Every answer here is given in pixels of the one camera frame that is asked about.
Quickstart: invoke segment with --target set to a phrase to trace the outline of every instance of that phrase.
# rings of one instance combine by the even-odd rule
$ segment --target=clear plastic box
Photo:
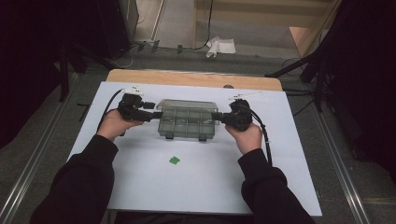
[[[206,141],[215,135],[218,123],[211,113],[218,112],[218,107],[213,102],[164,99],[157,104],[157,109],[163,112],[158,132],[166,139],[184,137]]]

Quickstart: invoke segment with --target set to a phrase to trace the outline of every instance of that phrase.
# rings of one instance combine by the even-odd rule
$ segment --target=black jacket
[[[99,224],[113,188],[112,162],[117,152],[112,142],[95,135],[54,177],[31,223]],[[283,173],[268,165],[262,149],[250,151],[238,162],[246,178],[242,196],[255,223],[314,223],[288,189]]]

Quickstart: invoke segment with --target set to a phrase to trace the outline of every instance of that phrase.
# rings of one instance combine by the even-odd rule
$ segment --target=green square marker
[[[178,162],[180,162],[180,159],[178,157],[172,157],[169,162],[173,163],[174,165],[176,165]]]

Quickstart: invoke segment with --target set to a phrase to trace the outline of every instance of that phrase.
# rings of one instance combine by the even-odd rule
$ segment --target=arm
[[[261,149],[262,130],[255,124],[244,132],[230,126],[243,156],[239,165],[245,175],[242,196],[254,215],[255,223],[314,223],[290,191],[281,170],[271,167]]]
[[[73,155],[54,177],[49,195],[37,207],[31,223],[100,223],[114,183],[114,139],[140,121],[125,121],[108,113],[91,142]]]

